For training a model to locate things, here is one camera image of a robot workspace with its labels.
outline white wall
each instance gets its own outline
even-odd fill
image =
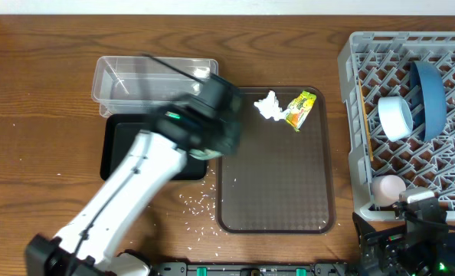
[[[455,0],[0,0],[2,14],[455,15]]]

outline green connector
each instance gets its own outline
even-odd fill
[[[306,276],[306,269],[297,268],[296,269],[296,276]]]
[[[207,268],[197,268],[197,276],[207,276]]]

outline blue bowl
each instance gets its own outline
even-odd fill
[[[442,133],[447,122],[444,84],[440,72],[431,63],[414,61],[410,69],[410,90],[420,85],[421,93],[411,98],[411,109],[423,104],[424,109],[414,118],[415,127],[425,123],[425,131],[419,134],[423,141],[430,141]]]

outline white cup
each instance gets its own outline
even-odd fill
[[[391,142],[409,136],[413,131],[410,107],[403,97],[382,97],[378,102],[379,120]]]
[[[374,204],[378,207],[389,206],[399,200],[399,193],[406,190],[399,176],[378,176],[372,179],[371,191]]]

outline clear plastic container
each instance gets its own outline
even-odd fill
[[[159,57],[202,80],[218,74],[213,59]],[[91,97],[100,103],[100,115],[148,113],[183,94],[200,93],[201,84],[148,57],[101,57],[93,78]]]

